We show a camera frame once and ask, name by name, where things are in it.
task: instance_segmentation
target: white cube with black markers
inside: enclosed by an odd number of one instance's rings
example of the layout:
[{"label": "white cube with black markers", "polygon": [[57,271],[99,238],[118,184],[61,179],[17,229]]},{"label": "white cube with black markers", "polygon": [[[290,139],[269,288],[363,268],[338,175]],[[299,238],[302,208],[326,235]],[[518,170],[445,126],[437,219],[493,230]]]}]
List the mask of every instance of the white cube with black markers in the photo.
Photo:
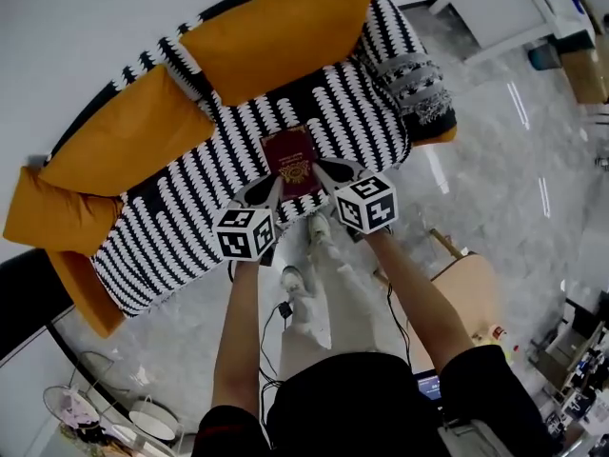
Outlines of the white cube with black markers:
[{"label": "white cube with black markers", "polygon": [[341,221],[362,233],[398,219],[396,189],[381,173],[334,191],[334,198]]},{"label": "white cube with black markers", "polygon": [[257,261],[275,243],[270,209],[226,209],[213,229],[227,260]]}]

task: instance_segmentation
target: white marble floor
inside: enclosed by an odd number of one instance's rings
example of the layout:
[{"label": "white marble floor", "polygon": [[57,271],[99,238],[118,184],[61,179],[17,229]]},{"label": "white marble floor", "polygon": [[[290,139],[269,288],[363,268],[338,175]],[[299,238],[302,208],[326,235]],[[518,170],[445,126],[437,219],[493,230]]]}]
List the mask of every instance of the white marble floor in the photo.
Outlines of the white marble floor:
[{"label": "white marble floor", "polygon": [[[570,295],[581,293],[574,265],[587,200],[602,175],[594,158],[603,144],[582,128],[561,70],[534,71],[523,50],[467,67],[461,59],[475,44],[458,19],[447,12],[436,18],[423,8],[406,15],[454,93],[459,132],[453,143],[413,149],[399,170],[390,171],[401,202],[396,236],[429,275],[450,260],[426,234],[432,227],[450,234],[459,248],[486,256],[500,277],[507,328],[526,346],[561,309],[562,280]],[[333,227],[345,256],[381,294],[367,276],[374,266],[369,252],[353,248]],[[284,298],[278,286],[283,264],[305,268],[303,226],[287,234],[278,253],[276,267],[261,274],[262,323]],[[219,268],[107,340],[75,311],[58,329],[74,349],[97,350],[116,361],[110,384],[151,395],[194,430],[209,407],[229,289],[226,269]],[[282,326],[276,316],[265,339],[275,364]],[[327,334],[323,321],[319,332]]]}]

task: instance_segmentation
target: orange cushion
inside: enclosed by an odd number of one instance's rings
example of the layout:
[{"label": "orange cushion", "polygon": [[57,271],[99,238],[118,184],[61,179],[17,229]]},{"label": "orange cushion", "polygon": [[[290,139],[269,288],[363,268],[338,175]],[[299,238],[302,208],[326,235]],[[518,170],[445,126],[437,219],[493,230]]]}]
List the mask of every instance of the orange cushion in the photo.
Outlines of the orange cushion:
[{"label": "orange cushion", "polygon": [[125,315],[104,289],[91,262],[74,252],[47,250],[47,256],[83,318],[100,337],[108,338]]},{"label": "orange cushion", "polygon": [[252,0],[187,32],[180,42],[223,105],[237,106],[354,49],[370,0]]},{"label": "orange cushion", "polygon": [[59,189],[21,168],[4,238],[50,250],[93,255],[114,225],[122,204],[111,198]]},{"label": "orange cushion", "polygon": [[431,139],[424,139],[422,141],[416,141],[412,145],[417,148],[418,146],[426,146],[428,144],[441,144],[443,142],[451,142],[455,140],[455,136],[457,135],[457,126],[453,127],[451,130],[438,135],[437,137],[432,137]]},{"label": "orange cushion", "polygon": [[157,66],[99,109],[40,178],[63,189],[116,196],[212,133],[211,121]]}]

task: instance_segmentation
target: person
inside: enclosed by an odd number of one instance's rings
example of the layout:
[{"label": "person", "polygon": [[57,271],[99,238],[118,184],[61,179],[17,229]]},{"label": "person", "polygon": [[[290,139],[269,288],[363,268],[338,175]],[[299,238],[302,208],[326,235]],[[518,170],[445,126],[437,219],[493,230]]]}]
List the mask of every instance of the person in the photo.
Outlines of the person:
[{"label": "person", "polygon": [[211,410],[200,424],[194,457],[367,449],[451,455],[439,428],[457,419],[485,423],[516,457],[553,454],[540,413],[501,349],[474,348],[457,312],[387,230],[366,235],[365,241],[440,375],[442,414],[419,392],[405,360],[376,346],[374,310],[319,213],[309,218],[309,236],[310,258],[324,285],[331,348],[307,331],[305,301],[311,294],[300,272],[285,268],[282,285],[293,314],[282,339],[283,383],[266,419],[269,445],[259,423],[259,265],[240,263],[216,360]]}]

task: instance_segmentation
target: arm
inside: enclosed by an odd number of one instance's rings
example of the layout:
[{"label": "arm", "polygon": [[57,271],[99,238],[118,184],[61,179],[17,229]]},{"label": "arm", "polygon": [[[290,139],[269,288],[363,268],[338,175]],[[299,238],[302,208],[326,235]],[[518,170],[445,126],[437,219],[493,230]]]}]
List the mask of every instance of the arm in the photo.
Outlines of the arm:
[{"label": "arm", "polygon": [[474,346],[459,314],[386,230],[378,230],[365,238],[436,371],[442,372],[454,357]]},{"label": "arm", "polygon": [[258,263],[239,263],[226,310],[211,407],[242,408],[258,418]]}]

